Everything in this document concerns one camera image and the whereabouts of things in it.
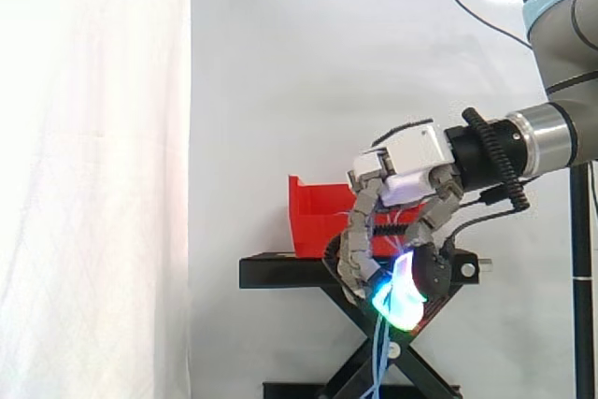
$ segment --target blue light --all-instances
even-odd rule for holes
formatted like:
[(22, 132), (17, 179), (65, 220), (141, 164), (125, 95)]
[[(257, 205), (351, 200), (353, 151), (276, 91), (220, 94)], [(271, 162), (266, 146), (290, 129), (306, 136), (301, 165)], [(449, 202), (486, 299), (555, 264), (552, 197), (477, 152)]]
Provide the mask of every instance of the blue light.
[(402, 331), (415, 329), (423, 318), (423, 303), (426, 302), (413, 282), (412, 265), (413, 251), (399, 257), (394, 263), (392, 280), (382, 285), (372, 299), (378, 313)]

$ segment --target white curtain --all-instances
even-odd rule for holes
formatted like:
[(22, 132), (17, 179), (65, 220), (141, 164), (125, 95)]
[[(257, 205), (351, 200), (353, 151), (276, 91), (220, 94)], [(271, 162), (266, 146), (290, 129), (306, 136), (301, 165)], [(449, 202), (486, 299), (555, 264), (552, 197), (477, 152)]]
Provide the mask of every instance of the white curtain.
[(0, 0), (0, 398), (189, 397), (189, 0)]

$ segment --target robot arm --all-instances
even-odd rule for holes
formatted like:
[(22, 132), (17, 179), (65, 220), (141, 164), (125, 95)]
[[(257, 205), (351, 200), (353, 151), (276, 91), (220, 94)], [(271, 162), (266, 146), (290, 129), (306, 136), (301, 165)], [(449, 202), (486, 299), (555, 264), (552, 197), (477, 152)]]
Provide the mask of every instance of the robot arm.
[(517, 178), (598, 158), (597, 5), (598, 0), (527, 0), (528, 36), (548, 103), (490, 124), (476, 123), (470, 109), (469, 118), (463, 114), (468, 126), (442, 131), (432, 120), (404, 125), (355, 159), (349, 182), (357, 199), (338, 265), (352, 290), (375, 293), (391, 282), (369, 245), (381, 208), (408, 207), (431, 197), (407, 228), (406, 247), (418, 291), (423, 297), (442, 295), (448, 290), (449, 261), (435, 246), (434, 232), (458, 210), (465, 192), (505, 184), (514, 208), (523, 210), (529, 204), (524, 196), (518, 199)]

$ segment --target blue cable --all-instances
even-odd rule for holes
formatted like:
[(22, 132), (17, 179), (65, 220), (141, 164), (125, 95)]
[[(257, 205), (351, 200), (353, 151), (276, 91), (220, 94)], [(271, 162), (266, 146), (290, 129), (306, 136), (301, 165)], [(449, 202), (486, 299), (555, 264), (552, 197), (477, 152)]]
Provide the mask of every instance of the blue cable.
[(374, 331), (374, 342), (372, 344), (372, 386), (360, 396), (360, 399), (367, 399), (371, 394), (370, 399), (380, 399), (380, 386), (382, 385), (382, 379), (384, 373), (388, 367), (389, 360), (389, 347), (391, 344), (391, 326), (389, 322), (384, 322), (384, 336), (382, 339), (382, 348), (380, 351), (380, 357), (378, 358), (378, 342), (380, 335), (380, 328), (382, 327), (382, 315), (377, 316), (376, 329)]

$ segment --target white wall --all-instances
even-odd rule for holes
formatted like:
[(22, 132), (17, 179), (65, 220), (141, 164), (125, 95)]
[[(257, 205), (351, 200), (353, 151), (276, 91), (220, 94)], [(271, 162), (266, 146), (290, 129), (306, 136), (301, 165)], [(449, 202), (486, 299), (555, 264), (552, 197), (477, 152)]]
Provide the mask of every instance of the white wall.
[[(523, 35), (517, 3), (464, 1)], [(537, 103), (533, 57), (451, 0), (192, 0), (192, 33), (194, 397), (324, 381), (360, 332), (319, 291), (237, 288), (239, 258), (292, 248), (287, 175), (342, 181), (391, 126)], [(463, 233), (494, 272), (416, 343), (467, 398), (572, 396), (566, 173), (529, 191), (531, 212)]]

